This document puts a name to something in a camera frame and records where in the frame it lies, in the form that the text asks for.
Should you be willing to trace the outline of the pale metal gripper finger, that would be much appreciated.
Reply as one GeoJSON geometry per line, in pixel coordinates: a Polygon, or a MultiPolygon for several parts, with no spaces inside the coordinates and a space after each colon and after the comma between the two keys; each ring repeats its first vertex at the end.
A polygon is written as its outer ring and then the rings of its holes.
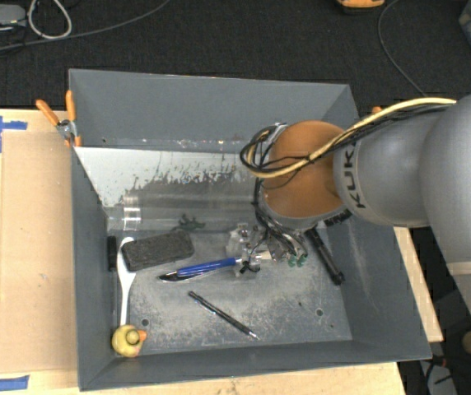
{"type": "Polygon", "coordinates": [[[262,231],[257,225],[238,225],[229,232],[227,254],[256,254],[261,245],[262,231]]]}
{"type": "Polygon", "coordinates": [[[234,266],[236,278],[246,277],[261,271],[262,266],[269,261],[268,256],[255,254],[242,258],[237,258],[234,266]]]}

